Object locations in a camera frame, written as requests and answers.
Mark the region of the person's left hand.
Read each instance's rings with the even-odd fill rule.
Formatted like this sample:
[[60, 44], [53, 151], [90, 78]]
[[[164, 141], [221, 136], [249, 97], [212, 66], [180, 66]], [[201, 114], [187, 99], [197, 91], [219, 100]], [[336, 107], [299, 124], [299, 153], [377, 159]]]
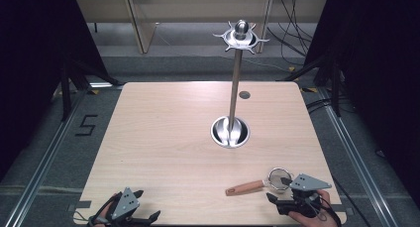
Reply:
[[97, 214], [96, 218], [92, 220], [93, 227], [110, 227], [109, 221], [106, 219], [106, 215], [115, 200], [116, 193], [114, 193], [100, 208], [100, 212]]

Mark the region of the aluminium floor rail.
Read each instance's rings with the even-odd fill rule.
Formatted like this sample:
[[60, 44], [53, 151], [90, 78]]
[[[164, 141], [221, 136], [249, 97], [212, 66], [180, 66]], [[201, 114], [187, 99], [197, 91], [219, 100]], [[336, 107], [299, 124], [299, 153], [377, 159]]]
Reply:
[[119, 87], [70, 91], [62, 119], [57, 92], [35, 134], [0, 181], [0, 227], [81, 227], [75, 207], [93, 166]]
[[336, 114], [333, 106], [328, 106], [326, 110], [382, 226], [402, 227], [397, 220], [396, 213], [392, 211], [391, 206], [387, 202], [386, 196], [380, 190], [378, 182], [368, 169], [367, 163], [355, 145], [342, 118]]

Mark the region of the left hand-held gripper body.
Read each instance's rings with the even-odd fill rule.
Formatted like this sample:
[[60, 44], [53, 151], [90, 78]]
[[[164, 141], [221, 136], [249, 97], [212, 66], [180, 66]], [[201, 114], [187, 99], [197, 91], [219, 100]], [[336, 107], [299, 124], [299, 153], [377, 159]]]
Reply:
[[145, 227], [148, 225], [147, 219], [133, 216], [139, 207], [139, 198], [136, 198], [133, 191], [126, 187], [123, 192], [115, 196], [106, 219], [111, 227]]

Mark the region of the metal utensil rack stand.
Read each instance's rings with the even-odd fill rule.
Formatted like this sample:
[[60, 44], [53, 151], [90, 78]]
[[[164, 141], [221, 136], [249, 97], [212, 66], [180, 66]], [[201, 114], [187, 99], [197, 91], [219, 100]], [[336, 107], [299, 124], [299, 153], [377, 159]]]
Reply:
[[248, 124], [236, 116], [243, 52], [248, 51], [254, 54], [254, 47], [258, 43], [265, 43], [265, 40], [257, 36], [254, 26], [246, 20], [239, 20], [235, 25], [228, 23], [228, 25], [229, 29], [224, 34], [214, 36], [223, 39], [227, 45], [226, 52], [235, 51], [229, 114], [213, 122], [211, 137], [217, 145], [235, 149], [245, 144], [250, 136]]

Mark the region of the black curtain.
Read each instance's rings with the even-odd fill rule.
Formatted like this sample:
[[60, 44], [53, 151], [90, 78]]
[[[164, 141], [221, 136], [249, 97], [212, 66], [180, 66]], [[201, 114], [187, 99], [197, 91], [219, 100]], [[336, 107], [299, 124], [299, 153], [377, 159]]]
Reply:
[[420, 0], [327, 0], [305, 61], [326, 52], [420, 207]]
[[107, 72], [76, 0], [0, 0], [0, 180], [78, 61]]

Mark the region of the wooden-handled mesh strainer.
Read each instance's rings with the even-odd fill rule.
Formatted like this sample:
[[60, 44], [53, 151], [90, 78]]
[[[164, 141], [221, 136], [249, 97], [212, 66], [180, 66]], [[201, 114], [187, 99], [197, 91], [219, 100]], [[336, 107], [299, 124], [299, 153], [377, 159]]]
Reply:
[[225, 190], [225, 194], [227, 196], [241, 195], [257, 191], [264, 187], [271, 187], [277, 191], [285, 191], [288, 189], [288, 185], [282, 182], [284, 178], [291, 180], [292, 174], [286, 169], [274, 168], [268, 173], [267, 178], [229, 187]]

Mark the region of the light wooden bench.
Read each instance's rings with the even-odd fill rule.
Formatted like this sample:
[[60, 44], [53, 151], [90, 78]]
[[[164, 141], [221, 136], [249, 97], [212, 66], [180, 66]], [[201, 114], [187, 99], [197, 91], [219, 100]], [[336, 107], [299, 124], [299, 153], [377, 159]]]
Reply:
[[129, 23], [138, 52], [149, 51], [157, 23], [254, 24], [264, 38], [270, 23], [317, 23], [327, 0], [76, 0], [88, 23]]

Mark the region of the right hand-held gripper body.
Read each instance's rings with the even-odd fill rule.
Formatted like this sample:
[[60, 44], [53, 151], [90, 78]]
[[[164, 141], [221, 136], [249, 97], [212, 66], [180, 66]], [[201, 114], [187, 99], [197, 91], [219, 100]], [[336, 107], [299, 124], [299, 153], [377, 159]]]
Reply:
[[321, 197], [318, 190], [331, 188], [332, 184], [318, 178], [301, 173], [288, 186], [292, 191], [291, 200], [279, 200], [275, 203], [280, 215], [288, 215], [290, 211], [314, 218], [321, 208]]

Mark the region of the black stand legs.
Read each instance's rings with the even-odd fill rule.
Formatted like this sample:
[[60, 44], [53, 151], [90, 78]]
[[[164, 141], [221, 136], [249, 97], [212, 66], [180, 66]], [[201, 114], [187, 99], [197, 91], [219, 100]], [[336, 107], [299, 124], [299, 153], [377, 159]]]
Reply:
[[70, 98], [70, 83], [72, 82], [77, 90], [87, 90], [91, 87], [86, 75], [96, 76], [111, 85], [124, 85], [124, 82], [111, 77], [105, 68], [99, 69], [88, 63], [66, 56], [63, 66], [60, 69], [60, 85], [62, 92], [63, 112], [61, 120], [66, 120], [71, 113], [72, 103]]
[[305, 64], [302, 68], [294, 71], [286, 78], [282, 78], [281, 81], [293, 81], [299, 78], [303, 74], [309, 72], [313, 68], [318, 67], [318, 72], [315, 75], [314, 83], [316, 86], [324, 86], [328, 80], [332, 83], [332, 96], [331, 103], [335, 114], [340, 117], [339, 107], [339, 90], [340, 90], [340, 69], [339, 63], [333, 56], [323, 55], [313, 61]]

